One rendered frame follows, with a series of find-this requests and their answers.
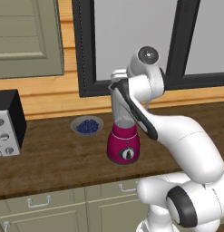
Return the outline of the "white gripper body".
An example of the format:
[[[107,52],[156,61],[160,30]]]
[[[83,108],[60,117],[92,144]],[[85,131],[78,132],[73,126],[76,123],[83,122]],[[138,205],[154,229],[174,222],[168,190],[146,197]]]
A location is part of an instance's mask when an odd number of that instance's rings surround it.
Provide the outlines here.
[[[118,82],[120,79],[126,79],[128,77],[125,69],[115,70],[111,74],[111,81]]]

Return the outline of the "grey bowl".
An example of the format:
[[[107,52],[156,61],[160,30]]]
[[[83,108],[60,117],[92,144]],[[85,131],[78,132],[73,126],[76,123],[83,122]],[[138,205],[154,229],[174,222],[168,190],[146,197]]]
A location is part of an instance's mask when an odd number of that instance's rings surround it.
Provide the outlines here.
[[[90,133],[90,134],[82,134],[82,133],[80,133],[76,129],[76,126],[79,125],[81,122],[83,122],[85,120],[90,120],[90,119],[93,119],[93,120],[97,121],[97,123],[99,124],[98,130],[95,133]],[[92,115],[80,116],[80,117],[77,117],[76,119],[74,119],[71,122],[71,129],[74,132],[76,132],[76,133],[78,133],[80,135],[83,135],[83,136],[92,136],[92,135],[96,134],[97,132],[99,132],[102,128],[103,128],[103,121],[100,118],[98,118],[96,116],[92,116]]]

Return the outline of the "blueberries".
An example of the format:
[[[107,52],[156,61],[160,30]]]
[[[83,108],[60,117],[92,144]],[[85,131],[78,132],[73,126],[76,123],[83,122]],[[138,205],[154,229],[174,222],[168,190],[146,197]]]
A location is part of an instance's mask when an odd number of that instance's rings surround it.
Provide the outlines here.
[[[81,122],[76,126],[76,129],[82,134],[95,133],[98,130],[99,124],[97,121],[90,119]]]

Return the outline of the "black framed window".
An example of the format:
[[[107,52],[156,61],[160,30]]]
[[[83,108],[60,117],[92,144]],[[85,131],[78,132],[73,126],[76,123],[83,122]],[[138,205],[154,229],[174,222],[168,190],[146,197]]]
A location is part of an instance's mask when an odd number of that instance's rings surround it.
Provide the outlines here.
[[[109,93],[112,71],[137,46],[160,47],[154,39],[170,32],[167,63],[161,68],[168,91],[224,86],[224,72],[186,74],[200,0],[72,0],[79,93]]]

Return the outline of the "black and silver toaster oven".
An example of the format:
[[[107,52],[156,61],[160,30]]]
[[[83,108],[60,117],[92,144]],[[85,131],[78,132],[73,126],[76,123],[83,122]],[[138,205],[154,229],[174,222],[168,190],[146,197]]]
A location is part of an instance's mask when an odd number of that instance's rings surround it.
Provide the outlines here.
[[[0,157],[19,155],[26,120],[18,90],[0,91]]]

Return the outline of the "olive wall cupboard door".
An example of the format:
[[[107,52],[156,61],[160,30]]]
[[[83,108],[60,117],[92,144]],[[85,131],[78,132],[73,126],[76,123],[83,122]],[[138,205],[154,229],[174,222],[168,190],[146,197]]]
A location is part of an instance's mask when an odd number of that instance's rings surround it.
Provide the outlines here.
[[[0,79],[64,74],[57,0],[0,0]]]

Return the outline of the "magenta blender with clear jar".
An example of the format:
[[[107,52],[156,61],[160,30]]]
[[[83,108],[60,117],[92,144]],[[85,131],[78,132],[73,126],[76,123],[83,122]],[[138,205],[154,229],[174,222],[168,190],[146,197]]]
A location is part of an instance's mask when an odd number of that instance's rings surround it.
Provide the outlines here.
[[[109,86],[113,125],[107,141],[106,154],[112,162],[128,165],[140,157],[141,144],[136,122],[122,106],[122,99],[115,85],[116,82]]]

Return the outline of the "olive drawer front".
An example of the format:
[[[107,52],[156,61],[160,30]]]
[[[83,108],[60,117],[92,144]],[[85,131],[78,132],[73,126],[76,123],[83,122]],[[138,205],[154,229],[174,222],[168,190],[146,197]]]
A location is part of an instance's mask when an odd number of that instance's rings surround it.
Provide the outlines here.
[[[68,206],[84,201],[84,188],[71,188],[20,198],[2,199],[0,200],[0,216]]]
[[[134,189],[136,188],[136,184],[138,181],[138,179],[128,179],[86,187],[85,189],[87,191],[87,199],[89,201],[92,201],[106,198],[115,198],[135,193],[136,191],[123,193],[119,190],[118,185],[122,183],[125,189]]]

